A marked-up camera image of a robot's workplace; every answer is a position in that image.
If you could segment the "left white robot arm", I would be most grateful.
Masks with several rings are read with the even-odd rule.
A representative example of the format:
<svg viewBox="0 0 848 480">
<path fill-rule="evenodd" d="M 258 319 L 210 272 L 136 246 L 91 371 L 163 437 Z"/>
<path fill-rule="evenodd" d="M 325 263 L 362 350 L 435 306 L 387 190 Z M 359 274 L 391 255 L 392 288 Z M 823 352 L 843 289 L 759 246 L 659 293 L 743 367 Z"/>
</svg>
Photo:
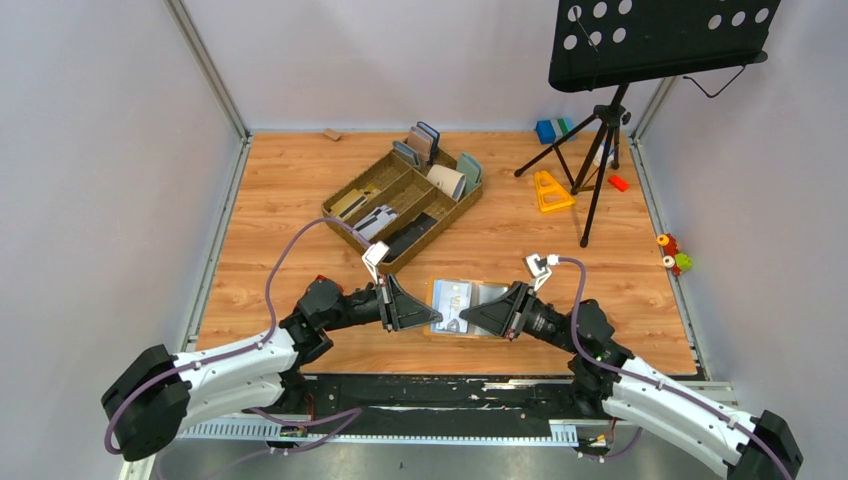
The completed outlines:
<svg viewBox="0 0 848 480">
<path fill-rule="evenodd" d="M 264 334 L 194 352 L 171 353 L 162 344 L 143 350 L 101 397 L 104 446 L 134 462 L 223 415 L 272 405 L 296 412 L 307 390 L 300 369 L 332 348 L 329 332 L 372 322 L 401 331 L 441 319 L 392 274 L 351 293 L 318 276 Z"/>
</svg>

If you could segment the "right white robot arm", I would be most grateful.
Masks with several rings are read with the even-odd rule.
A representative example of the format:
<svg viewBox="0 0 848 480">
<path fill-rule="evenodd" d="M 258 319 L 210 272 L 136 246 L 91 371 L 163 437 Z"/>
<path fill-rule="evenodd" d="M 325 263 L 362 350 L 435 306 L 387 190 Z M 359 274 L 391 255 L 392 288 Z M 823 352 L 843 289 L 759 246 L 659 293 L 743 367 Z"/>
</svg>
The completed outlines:
<svg viewBox="0 0 848 480">
<path fill-rule="evenodd" d="M 607 415 L 676 445 L 729 479 L 794 479 L 803 455 L 788 423 L 723 405 L 650 366 L 614 339 L 594 299 L 568 313 L 513 283 L 493 301 L 461 311 L 468 323 L 513 340 L 527 334 L 572 354 L 571 403 L 584 417 Z"/>
</svg>

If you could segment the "yellow leather card holder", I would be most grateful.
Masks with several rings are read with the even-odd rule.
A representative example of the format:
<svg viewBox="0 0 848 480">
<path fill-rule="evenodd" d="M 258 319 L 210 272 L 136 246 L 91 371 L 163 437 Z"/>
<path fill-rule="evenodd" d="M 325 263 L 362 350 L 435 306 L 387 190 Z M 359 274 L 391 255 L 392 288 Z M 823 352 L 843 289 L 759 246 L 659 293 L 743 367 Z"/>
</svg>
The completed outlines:
<svg viewBox="0 0 848 480">
<path fill-rule="evenodd" d="M 509 288 L 507 283 L 484 282 L 481 280 L 436 278 L 429 289 L 429 305 L 440 315 L 440 319 L 424 327 L 424 333 L 443 338 L 477 339 L 492 337 L 493 334 L 469 323 L 460 317 L 466 309 L 490 302 L 503 295 Z"/>
</svg>

